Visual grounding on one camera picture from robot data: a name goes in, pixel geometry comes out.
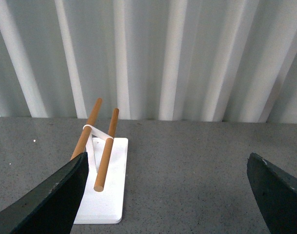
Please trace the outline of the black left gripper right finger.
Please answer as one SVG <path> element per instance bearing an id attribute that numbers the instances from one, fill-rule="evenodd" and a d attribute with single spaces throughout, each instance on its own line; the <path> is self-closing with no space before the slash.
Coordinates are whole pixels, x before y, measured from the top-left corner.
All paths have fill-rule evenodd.
<path id="1" fill-rule="evenodd" d="M 247 176 L 270 233 L 297 234 L 297 178 L 255 153 Z"/>

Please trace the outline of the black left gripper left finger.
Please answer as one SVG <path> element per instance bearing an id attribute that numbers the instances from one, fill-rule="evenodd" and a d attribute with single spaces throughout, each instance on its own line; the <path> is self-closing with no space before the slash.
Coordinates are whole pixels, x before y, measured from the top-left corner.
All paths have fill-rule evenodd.
<path id="1" fill-rule="evenodd" d="M 68 234 L 88 177 L 83 152 L 0 212 L 0 234 Z"/>

